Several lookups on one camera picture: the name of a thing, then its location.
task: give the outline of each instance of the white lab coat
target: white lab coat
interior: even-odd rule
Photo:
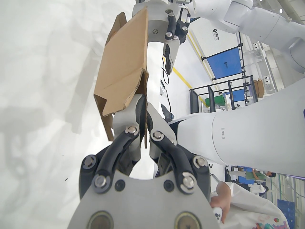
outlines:
[[[232,201],[225,223],[220,223],[221,229],[290,229],[284,214],[272,202],[233,182],[226,184]]]
[[[250,190],[253,194],[260,194],[260,193],[264,193],[266,190],[265,188],[261,185],[261,184],[248,184],[248,186],[250,187]]]

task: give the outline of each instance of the green shirt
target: green shirt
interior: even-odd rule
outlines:
[[[266,176],[260,172],[256,172],[255,175],[257,175],[259,180],[264,180],[266,179]],[[256,178],[254,177],[253,173],[250,171],[246,172],[246,179],[247,180],[256,180]]]

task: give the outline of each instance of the cardboard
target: cardboard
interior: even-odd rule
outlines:
[[[135,94],[147,95],[147,45],[146,7],[128,22],[125,13],[117,15],[106,41],[94,89],[96,105],[109,141],[113,141],[112,114],[128,107]]]
[[[263,98],[265,94],[265,89],[264,89],[263,81],[260,78],[254,81],[254,87],[257,98]]]

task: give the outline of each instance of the green box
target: green box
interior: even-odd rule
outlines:
[[[214,97],[214,100],[215,100],[215,105],[216,106],[225,106],[226,105],[226,102],[224,100],[224,96],[223,95],[219,95],[219,96]],[[206,98],[206,105],[208,107],[210,106],[209,98]]]

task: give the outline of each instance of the white floor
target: white floor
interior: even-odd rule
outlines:
[[[93,90],[114,19],[124,11],[129,20],[134,3],[1,0],[1,228],[67,227],[82,159],[110,144]],[[156,107],[161,54],[162,45],[149,44],[148,100]],[[152,172],[143,150],[132,176]]]

